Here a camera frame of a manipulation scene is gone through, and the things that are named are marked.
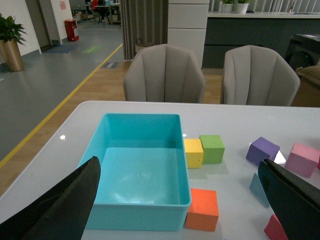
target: gray curtain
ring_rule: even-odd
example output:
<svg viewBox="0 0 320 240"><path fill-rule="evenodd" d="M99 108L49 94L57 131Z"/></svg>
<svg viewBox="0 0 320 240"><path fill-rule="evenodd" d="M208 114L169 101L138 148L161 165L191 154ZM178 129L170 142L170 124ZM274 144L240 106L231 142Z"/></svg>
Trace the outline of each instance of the gray curtain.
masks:
<svg viewBox="0 0 320 240"><path fill-rule="evenodd" d="M168 39L168 0L121 0L123 54L135 57L136 42L166 44Z"/></svg>

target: person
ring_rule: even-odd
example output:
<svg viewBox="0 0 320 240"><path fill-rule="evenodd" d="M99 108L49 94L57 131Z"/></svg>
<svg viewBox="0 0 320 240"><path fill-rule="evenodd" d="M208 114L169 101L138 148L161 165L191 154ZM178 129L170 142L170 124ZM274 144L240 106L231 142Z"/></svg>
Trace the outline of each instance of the person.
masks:
<svg viewBox="0 0 320 240"><path fill-rule="evenodd" d="M100 6L104 6L106 5L106 1L105 0L98 0L98 5ZM101 7L99 9L99 13L101 15L101 21L104 22L105 21L105 16L109 22L109 18L108 18L108 15L110 14L109 12L109 8L108 7Z"/></svg>
<svg viewBox="0 0 320 240"><path fill-rule="evenodd" d="M108 8L107 7L97 7L97 6L104 6L105 4L106 4L106 2L104 0L93 0L92 1L92 10L94 12L99 12L99 14L101 16L101 22L105 21L106 14L107 14L107 20L109 22L109 19L108 19L109 11L108 11Z"/></svg>
<svg viewBox="0 0 320 240"><path fill-rule="evenodd" d="M88 14L92 14L92 11L91 11L90 8L89 8L89 5L91 5L91 0L84 0L84 2L85 2L86 12L87 12Z"/></svg>

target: pillow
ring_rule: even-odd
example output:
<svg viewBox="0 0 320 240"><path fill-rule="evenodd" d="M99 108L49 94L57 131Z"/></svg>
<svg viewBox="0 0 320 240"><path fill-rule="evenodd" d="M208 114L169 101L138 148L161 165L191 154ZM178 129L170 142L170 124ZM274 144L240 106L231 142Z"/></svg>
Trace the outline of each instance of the pillow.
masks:
<svg viewBox="0 0 320 240"><path fill-rule="evenodd" d="M320 65L316 66L307 66L307 67L298 67L295 72L309 81L313 82L320 86Z"/></svg>

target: light blue block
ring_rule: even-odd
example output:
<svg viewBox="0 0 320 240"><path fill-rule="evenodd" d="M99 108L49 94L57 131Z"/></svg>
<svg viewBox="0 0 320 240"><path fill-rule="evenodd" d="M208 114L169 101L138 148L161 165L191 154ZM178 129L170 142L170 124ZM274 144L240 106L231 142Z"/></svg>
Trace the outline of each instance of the light blue block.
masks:
<svg viewBox="0 0 320 240"><path fill-rule="evenodd" d="M88 229L178 231L191 204L180 117L105 114L79 166L101 164Z"/></svg>
<svg viewBox="0 0 320 240"><path fill-rule="evenodd" d="M266 193L264 191L264 188L262 187L262 184L260 182L257 172L255 172L253 175L252 182L250 184L249 189L257 196L257 198L265 207L270 206L270 203L267 199Z"/></svg>

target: potted plant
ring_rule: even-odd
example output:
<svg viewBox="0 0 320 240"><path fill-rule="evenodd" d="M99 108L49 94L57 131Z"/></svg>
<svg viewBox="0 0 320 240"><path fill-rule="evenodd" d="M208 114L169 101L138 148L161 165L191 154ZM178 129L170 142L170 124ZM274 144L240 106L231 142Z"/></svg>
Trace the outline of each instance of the potted plant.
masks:
<svg viewBox="0 0 320 240"><path fill-rule="evenodd" d="M21 34L25 34L23 29L21 24L15 23L15 18L4 18L0 13L0 51L11 72L25 68L18 48L18 43L25 41Z"/></svg>
<svg viewBox="0 0 320 240"><path fill-rule="evenodd" d="M231 13L233 7L234 7L234 0L222 0L221 12Z"/></svg>
<svg viewBox="0 0 320 240"><path fill-rule="evenodd" d="M236 6L235 6L235 12L237 14L245 14L249 7L249 1L250 0L237 0Z"/></svg>

